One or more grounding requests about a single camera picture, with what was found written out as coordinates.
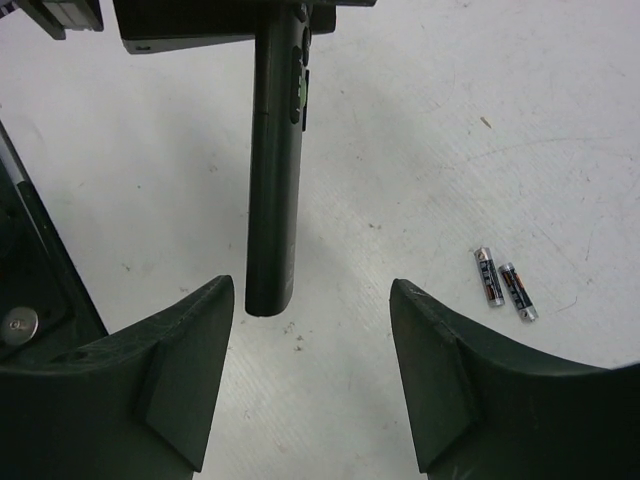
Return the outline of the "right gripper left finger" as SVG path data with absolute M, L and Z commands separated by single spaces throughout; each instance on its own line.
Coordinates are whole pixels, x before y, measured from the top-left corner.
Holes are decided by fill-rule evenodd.
M 1 367 L 5 479 L 190 479 L 204 465 L 234 313 L 218 276 L 112 335 Z

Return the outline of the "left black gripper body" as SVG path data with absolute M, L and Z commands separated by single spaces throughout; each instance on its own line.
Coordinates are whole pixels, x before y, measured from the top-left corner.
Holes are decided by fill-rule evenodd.
M 131 54 L 152 54 L 261 38 L 270 30 L 290 43 L 336 28 L 339 7 L 374 1 L 114 1 L 121 41 Z M 1 16 L 20 10 L 54 40 L 104 30 L 100 1 L 3 1 Z

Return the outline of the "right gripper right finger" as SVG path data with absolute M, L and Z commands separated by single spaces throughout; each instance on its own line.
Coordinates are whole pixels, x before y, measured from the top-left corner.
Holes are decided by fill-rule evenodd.
M 417 465 L 430 479 L 635 479 L 639 368 L 563 359 L 397 279 L 390 317 Z

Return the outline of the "black remote control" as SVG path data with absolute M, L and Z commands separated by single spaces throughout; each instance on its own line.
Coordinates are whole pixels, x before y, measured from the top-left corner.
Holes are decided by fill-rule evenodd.
M 258 10 L 245 289 L 255 317 L 282 313 L 293 293 L 310 16 L 306 3 Z

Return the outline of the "black AAA battery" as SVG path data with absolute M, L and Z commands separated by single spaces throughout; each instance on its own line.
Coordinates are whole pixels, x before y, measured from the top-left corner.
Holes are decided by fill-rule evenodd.
M 503 306 L 505 303 L 504 295 L 491 250 L 488 247 L 482 246 L 474 251 L 474 258 L 488 305 L 490 307 Z
M 501 265 L 499 267 L 499 273 L 506 285 L 519 317 L 525 322 L 537 320 L 539 315 L 514 265 L 510 262 Z

